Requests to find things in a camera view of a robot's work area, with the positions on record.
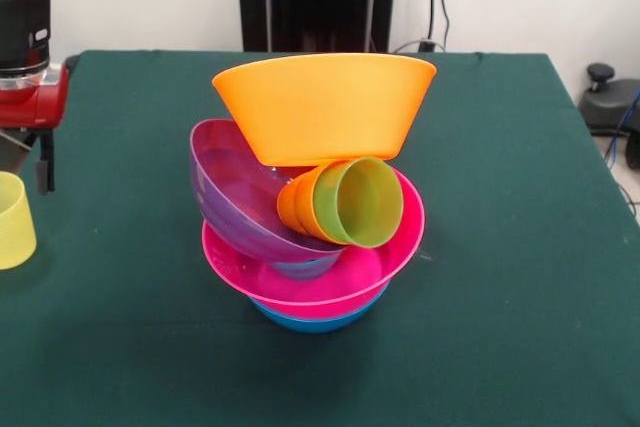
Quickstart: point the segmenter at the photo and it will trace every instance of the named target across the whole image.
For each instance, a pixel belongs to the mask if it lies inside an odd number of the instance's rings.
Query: black knob
[[[604,84],[607,80],[611,80],[616,71],[607,64],[591,64],[587,67],[587,74],[596,84]]]

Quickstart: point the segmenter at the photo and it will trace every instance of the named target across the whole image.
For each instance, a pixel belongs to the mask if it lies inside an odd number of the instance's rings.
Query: electrical outlet
[[[423,40],[418,46],[418,52],[434,52],[436,50],[436,44],[429,40]]]

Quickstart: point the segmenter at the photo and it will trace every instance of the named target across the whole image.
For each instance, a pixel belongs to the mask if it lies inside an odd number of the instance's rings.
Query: bowl rim
[[[334,254],[336,252],[340,252],[340,251],[344,250],[347,247],[346,245],[338,245],[338,244],[336,244],[336,248],[335,249],[319,250],[319,249],[314,249],[312,247],[306,247],[304,245],[300,245],[300,244],[298,244],[296,242],[292,242],[290,240],[287,240],[287,239],[279,236],[275,232],[272,232],[271,230],[265,228],[264,226],[260,225],[258,222],[253,220],[251,217],[249,217],[247,214],[245,214],[241,209],[239,209],[238,206],[235,203],[233,203],[231,201],[231,199],[229,199],[229,197],[227,197],[224,194],[224,192],[222,192],[220,190],[220,188],[218,188],[218,186],[215,184],[215,182],[213,182],[213,180],[211,180],[211,177],[209,177],[209,174],[207,173],[207,171],[202,167],[202,163],[200,162],[200,159],[198,158],[198,155],[196,155],[193,137],[194,137],[196,131],[198,130],[198,128],[201,128],[203,125],[210,124],[210,123],[225,123],[225,124],[228,124],[228,125],[235,125],[236,128],[238,128],[236,122],[233,119],[204,119],[204,120],[201,120],[195,126],[193,126],[193,128],[191,129],[191,134],[189,135],[189,150],[190,150],[190,153],[191,153],[191,158],[196,163],[199,171],[202,172],[202,175],[204,175],[204,177],[205,177],[206,181],[209,183],[209,185],[211,185],[215,189],[215,191],[218,193],[218,195],[220,195],[229,205],[231,205],[233,207],[233,209],[236,212],[238,212],[242,216],[244,221],[246,223],[248,223],[251,226],[252,229],[258,230],[261,234],[265,234],[265,235],[268,235],[268,236],[270,236],[270,237],[272,237],[274,239],[277,239],[279,242],[282,242],[283,244],[286,244],[287,247],[294,247],[294,248],[300,249],[301,251],[304,251],[304,252],[309,252],[309,253],[312,253],[312,254],[318,254],[318,255],[320,255],[322,257],[326,257],[326,256]],[[331,246],[332,245],[331,243],[323,241],[321,239],[318,239],[318,241],[319,242],[324,242],[325,244],[327,244],[327,246]]]
[[[328,317],[326,319],[301,319],[299,317],[294,317],[291,315],[286,315],[286,314],[281,314],[280,312],[273,310],[271,307],[264,305],[262,302],[260,302],[259,300],[256,300],[252,297],[249,297],[249,300],[251,301],[252,304],[254,304],[258,310],[265,310],[267,312],[269,312],[271,315],[275,315],[281,319],[290,321],[290,322],[301,322],[301,323],[305,323],[305,324],[324,324],[324,323],[328,323],[328,322],[339,322],[341,320],[348,320],[351,317],[353,317],[354,315],[358,315],[358,314],[362,314],[364,313],[363,310],[368,310],[369,308],[373,307],[373,305],[375,303],[378,302],[378,300],[380,300],[380,297],[382,297],[382,294],[384,294],[388,287],[389,284],[391,283],[391,281],[387,282],[386,284],[384,284],[384,287],[382,288],[382,290],[380,290],[380,292],[378,292],[376,294],[376,296],[367,301],[366,304],[364,304],[361,307],[358,307],[357,309],[353,310],[352,312],[348,313],[348,314],[344,314],[344,315],[338,315],[335,317]]]
[[[258,295],[258,294],[250,294],[249,292],[247,292],[246,289],[238,286],[235,282],[231,282],[229,279],[227,279],[227,277],[220,275],[220,273],[218,272],[218,269],[216,269],[215,263],[212,262],[212,260],[210,258],[210,254],[209,254],[208,250],[205,248],[206,230],[207,230],[207,228],[211,228],[211,227],[209,227],[209,225],[207,224],[207,221],[205,220],[203,222],[203,224],[202,224],[202,250],[204,251],[204,255],[205,255],[206,259],[207,259],[207,262],[209,263],[209,267],[216,273],[216,275],[218,277],[220,277],[222,279],[223,282],[225,282],[226,284],[230,285],[231,287],[233,287],[238,292],[241,292],[241,293],[243,293],[243,294],[245,294],[245,295],[247,295],[247,296],[249,296],[249,297],[251,297],[253,299],[261,301],[261,302],[266,302],[266,303],[275,304],[275,305],[287,305],[287,306],[291,306],[291,307],[316,307],[316,306],[320,306],[320,305],[335,304],[335,303],[338,303],[338,302],[343,302],[343,301],[346,301],[346,300],[353,299],[354,297],[358,297],[360,295],[366,294],[370,290],[375,289],[377,287],[380,287],[382,284],[389,282],[413,258],[413,256],[415,255],[415,253],[418,251],[418,249],[420,247],[420,243],[422,242],[422,237],[424,236],[424,231],[425,231],[426,223],[427,223],[424,204],[422,202],[422,198],[420,197],[420,193],[418,192],[418,189],[416,189],[416,187],[411,183],[411,181],[404,174],[402,174],[402,172],[400,172],[396,168],[393,168],[393,170],[398,175],[398,178],[400,179],[400,182],[401,183],[406,183],[406,185],[409,187],[411,192],[413,194],[415,194],[415,196],[418,198],[419,214],[420,214],[420,217],[421,217],[422,221],[420,222],[420,230],[419,230],[418,235],[416,235],[416,240],[414,242],[414,245],[410,249],[410,252],[407,254],[407,256],[401,262],[398,263],[398,266],[395,269],[393,269],[387,275],[385,275],[384,277],[382,277],[381,279],[376,281],[374,284],[371,284],[370,286],[365,287],[364,289],[360,289],[357,292],[352,292],[351,294],[343,295],[342,297],[337,297],[337,298],[334,298],[334,299],[327,299],[327,300],[318,300],[318,301],[313,301],[313,302],[292,302],[292,301],[288,301],[288,300],[270,299],[268,297],[264,297],[264,296]]]
[[[432,62],[429,62],[428,60],[424,60],[421,59],[419,57],[411,57],[409,55],[400,55],[400,54],[387,54],[387,53],[376,53],[376,52],[325,52],[325,53],[321,53],[321,54],[315,54],[315,53],[308,53],[308,54],[293,54],[293,55],[288,55],[288,54],[284,54],[282,56],[279,57],[270,57],[268,59],[260,59],[260,60],[254,60],[252,62],[245,62],[244,64],[240,64],[240,65],[235,65],[233,67],[229,67],[228,69],[225,69],[221,72],[218,72],[216,75],[213,76],[213,78],[211,79],[211,84],[213,85],[214,88],[216,88],[216,79],[219,79],[221,76],[226,77],[228,74],[232,74],[233,72],[237,71],[237,70],[244,70],[245,68],[248,68],[249,66],[260,66],[262,64],[265,63],[274,63],[274,62],[286,62],[288,60],[291,59],[301,59],[301,58],[318,58],[318,57],[366,57],[366,58],[379,58],[379,59],[385,59],[385,60],[391,60],[391,59],[404,59],[408,62],[414,62],[416,64],[421,64],[421,65],[428,65],[431,69],[433,69],[433,75],[435,76],[438,73],[438,68],[435,66],[435,64],[433,64]]]

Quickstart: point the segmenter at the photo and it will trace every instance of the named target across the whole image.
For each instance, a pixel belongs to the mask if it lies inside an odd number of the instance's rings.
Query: green cup
[[[403,206],[402,187],[393,169],[370,157],[329,167],[313,194],[322,230],[339,243],[364,248],[379,247],[393,237]]]

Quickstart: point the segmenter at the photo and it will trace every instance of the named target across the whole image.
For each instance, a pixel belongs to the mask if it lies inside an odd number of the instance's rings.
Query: cup
[[[0,270],[25,262],[36,250],[36,232],[24,183],[0,172]]]
[[[363,157],[334,164],[318,176],[313,211],[327,236],[338,243],[379,247],[400,226],[404,199],[391,167]]]
[[[296,232],[327,242],[346,244],[347,242],[336,242],[324,232],[313,210],[316,182],[322,172],[332,165],[334,164],[331,162],[324,163],[289,182],[278,195],[278,216],[287,227]]]

